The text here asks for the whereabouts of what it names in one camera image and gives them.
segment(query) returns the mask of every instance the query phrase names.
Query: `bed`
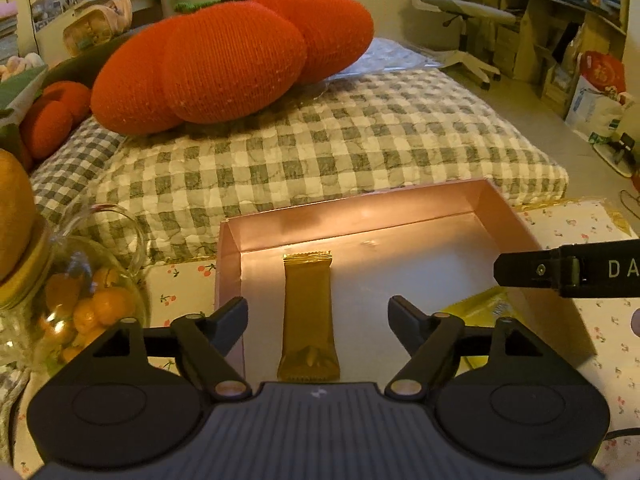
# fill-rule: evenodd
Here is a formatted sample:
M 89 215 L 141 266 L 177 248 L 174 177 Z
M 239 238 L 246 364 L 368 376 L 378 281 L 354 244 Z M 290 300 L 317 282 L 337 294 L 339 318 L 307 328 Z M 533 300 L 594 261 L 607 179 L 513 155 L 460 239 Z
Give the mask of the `bed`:
M 91 203 L 126 208 L 147 264 L 215 257 L 231 216 L 416 184 L 488 178 L 513 205 L 561 198 L 566 171 L 428 57 L 374 40 L 354 66 L 250 117 L 124 138 L 87 119 L 32 176 L 53 224 Z M 124 218 L 86 232 L 126 259 Z

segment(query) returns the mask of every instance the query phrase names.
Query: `white plush toy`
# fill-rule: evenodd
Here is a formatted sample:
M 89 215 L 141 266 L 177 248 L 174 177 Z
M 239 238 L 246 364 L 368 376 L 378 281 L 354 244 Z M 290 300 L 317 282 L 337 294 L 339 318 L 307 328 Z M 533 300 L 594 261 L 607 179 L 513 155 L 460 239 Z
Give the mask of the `white plush toy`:
M 25 57 L 11 56 L 6 65 L 0 65 L 0 80 L 4 82 L 11 76 L 42 65 L 44 65 L 44 61 L 34 52 L 27 54 Z

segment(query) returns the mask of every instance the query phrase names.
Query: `cherry print tablecloth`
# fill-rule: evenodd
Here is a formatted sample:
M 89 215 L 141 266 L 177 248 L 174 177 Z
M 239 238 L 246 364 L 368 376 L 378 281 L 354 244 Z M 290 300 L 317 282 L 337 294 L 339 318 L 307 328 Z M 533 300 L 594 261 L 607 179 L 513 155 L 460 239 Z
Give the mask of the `cherry print tablecloth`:
M 599 200 L 559 203 L 524 210 L 520 215 L 543 248 L 636 238 L 623 218 Z M 213 261 L 151 267 L 144 281 L 152 307 L 151 325 L 166 326 L 191 312 L 210 313 L 214 279 Z M 630 326 L 640 299 L 576 300 L 576 304 L 598 351 L 580 371 L 606 396 L 610 429 L 640 426 L 640 338 Z M 150 360 L 175 372 L 171 359 Z M 14 467 L 25 478 L 42 465 L 25 421 L 28 402 L 42 382 L 42 378 L 32 377 L 18 410 Z M 640 437 L 604 443 L 594 463 L 608 474 L 640 463 Z

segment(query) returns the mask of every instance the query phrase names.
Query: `ribbed gray surface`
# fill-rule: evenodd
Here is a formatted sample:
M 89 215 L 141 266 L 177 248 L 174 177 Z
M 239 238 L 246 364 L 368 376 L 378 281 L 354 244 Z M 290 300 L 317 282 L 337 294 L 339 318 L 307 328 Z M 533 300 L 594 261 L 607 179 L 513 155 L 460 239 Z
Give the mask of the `ribbed gray surface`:
M 453 449 L 419 406 L 373 384 L 266 384 L 255 399 L 216 408 L 200 434 L 161 461 L 113 473 L 50 464 L 37 480 L 596 480 L 590 466 L 516 474 Z

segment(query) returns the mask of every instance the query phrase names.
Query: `chair seat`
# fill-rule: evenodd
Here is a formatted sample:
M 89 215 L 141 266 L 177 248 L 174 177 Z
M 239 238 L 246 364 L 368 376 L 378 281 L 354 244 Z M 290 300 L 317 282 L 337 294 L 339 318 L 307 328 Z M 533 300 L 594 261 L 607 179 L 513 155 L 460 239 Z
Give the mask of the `chair seat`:
M 442 12 L 460 14 L 471 18 L 487 18 L 501 25 L 513 25 L 516 17 L 504 10 L 464 0 L 422 0 L 426 4 L 438 7 Z

